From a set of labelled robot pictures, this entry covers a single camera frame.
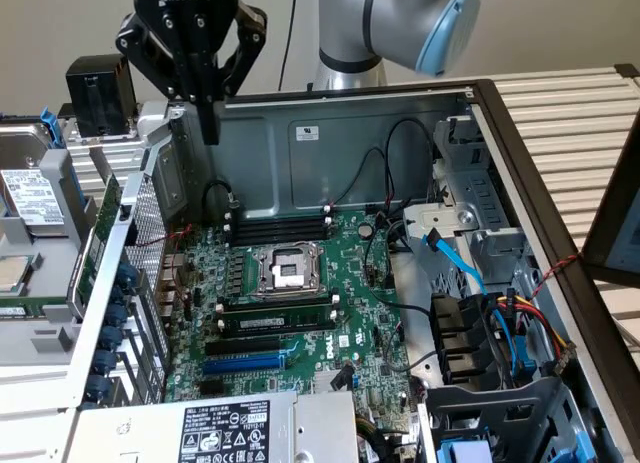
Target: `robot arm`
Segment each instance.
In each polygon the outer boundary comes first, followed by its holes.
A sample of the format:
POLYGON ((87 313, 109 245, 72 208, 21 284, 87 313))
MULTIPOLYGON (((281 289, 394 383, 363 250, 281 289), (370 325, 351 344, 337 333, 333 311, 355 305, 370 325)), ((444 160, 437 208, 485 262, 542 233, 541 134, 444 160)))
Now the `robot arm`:
POLYGON ((480 0, 320 0, 320 69, 314 89, 384 84, 386 58, 445 73, 467 45, 480 0))
POLYGON ((237 93, 266 41, 267 15, 240 0, 134 0, 118 49, 167 98, 198 110, 204 141, 218 144, 214 104, 237 93), (217 53, 233 21, 238 47, 224 66, 217 53))

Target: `blue pcie slot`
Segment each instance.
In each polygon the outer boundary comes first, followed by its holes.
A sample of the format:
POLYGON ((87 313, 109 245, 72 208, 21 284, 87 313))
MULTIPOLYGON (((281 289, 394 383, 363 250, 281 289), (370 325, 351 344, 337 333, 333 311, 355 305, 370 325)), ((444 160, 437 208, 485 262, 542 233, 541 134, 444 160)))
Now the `blue pcie slot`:
POLYGON ((237 358, 207 361, 202 365, 202 374, 209 376, 241 371, 282 370, 284 366, 285 355, 280 353, 263 353, 260 355, 247 355, 237 358))

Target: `cpu socket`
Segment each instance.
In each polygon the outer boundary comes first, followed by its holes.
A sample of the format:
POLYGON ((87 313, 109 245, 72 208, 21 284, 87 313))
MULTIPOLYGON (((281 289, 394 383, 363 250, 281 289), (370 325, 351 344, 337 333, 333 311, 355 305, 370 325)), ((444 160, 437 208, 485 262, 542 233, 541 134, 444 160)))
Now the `cpu socket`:
POLYGON ((320 284, 323 249, 313 243, 261 248, 253 254, 259 263, 255 296, 287 298, 326 291, 320 284))

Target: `white wall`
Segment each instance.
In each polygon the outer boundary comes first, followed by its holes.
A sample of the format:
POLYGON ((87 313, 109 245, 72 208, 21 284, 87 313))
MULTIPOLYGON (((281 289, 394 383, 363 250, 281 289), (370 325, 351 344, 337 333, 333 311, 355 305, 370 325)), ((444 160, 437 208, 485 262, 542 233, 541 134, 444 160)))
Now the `white wall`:
MULTIPOLYGON (((244 0, 269 15, 267 46, 242 92, 277 88, 291 0, 244 0)), ((317 64, 317 0, 298 0, 285 74, 303 90, 317 64)), ((640 0, 483 0, 468 50, 451 76, 473 76, 631 62, 640 67, 640 0)), ((0 111, 52 110, 69 100, 64 73, 82 55, 114 52, 132 0, 0 0, 0 111)), ((223 48, 228 54, 230 40, 223 48)), ((421 78, 387 63, 391 83, 421 78)), ((135 76, 139 100, 158 93, 135 76)))

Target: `yellow wire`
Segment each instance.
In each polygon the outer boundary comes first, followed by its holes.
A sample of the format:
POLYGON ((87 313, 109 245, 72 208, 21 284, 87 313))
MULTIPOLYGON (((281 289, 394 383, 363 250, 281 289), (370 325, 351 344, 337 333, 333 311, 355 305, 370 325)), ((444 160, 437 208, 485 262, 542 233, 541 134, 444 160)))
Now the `yellow wire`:
MULTIPOLYGON (((497 299, 497 301, 506 301, 506 300, 507 300, 506 296, 501 296, 497 299)), ((535 308, 533 303, 521 297, 520 295, 516 295, 516 300, 518 300, 520 303, 524 303, 525 305, 533 306, 535 308)), ((562 339, 562 337, 558 334, 556 330, 554 330, 553 328, 551 328, 551 330, 553 331, 553 334, 555 335, 555 337, 558 339, 558 342, 560 343, 560 345, 562 345, 563 348, 566 348, 567 347, 566 341, 562 339)))

